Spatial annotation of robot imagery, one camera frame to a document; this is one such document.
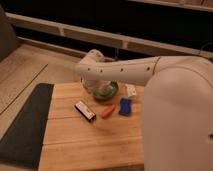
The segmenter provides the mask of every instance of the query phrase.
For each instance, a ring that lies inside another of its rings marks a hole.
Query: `black mat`
[[[38,168],[52,84],[38,84],[0,141],[0,161]]]

